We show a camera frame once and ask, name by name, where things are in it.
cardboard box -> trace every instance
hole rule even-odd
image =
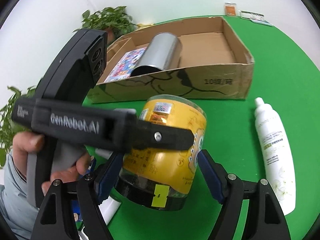
[[[181,40],[178,68],[104,83],[126,52],[146,47],[161,32]],[[107,61],[97,86],[87,95],[93,103],[143,100],[158,94],[244,99],[254,67],[250,51],[223,17],[176,20],[126,34],[109,46]]]

small orange card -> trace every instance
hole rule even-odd
[[[236,4],[235,3],[225,3],[224,4],[226,15],[236,16]]]

bottle cap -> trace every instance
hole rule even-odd
[[[272,106],[269,104],[265,104],[262,98],[256,98],[254,102],[257,107],[256,110],[254,111],[254,116],[257,116],[263,111],[272,110]]]
[[[256,98],[254,102],[256,104],[256,107],[264,105],[264,101],[262,98]]]

yellow sticker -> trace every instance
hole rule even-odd
[[[156,184],[155,187],[155,196],[152,200],[152,207],[165,207],[165,204],[167,203],[167,196],[169,194],[169,188],[168,185],[160,185]]]

jar label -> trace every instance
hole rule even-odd
[[[141,111],[141,114],[140,114],[140,116],[139,116],[139,119],[140,119],[140,120],[142,120],[142,121],[145,120],[146,115],[147,115],[147,113],[148,113],[148,110],[149,110],[149,109],[143,109],[143,110]]]
[[[132,150],[123,167],[144,178],[171,186],[187,194],[198,166],[206,119],[201,112],[185,103],[170,99],[155,99],[144,106],[145,121],[192,130],[195,139],[188,151],[148,148]]]

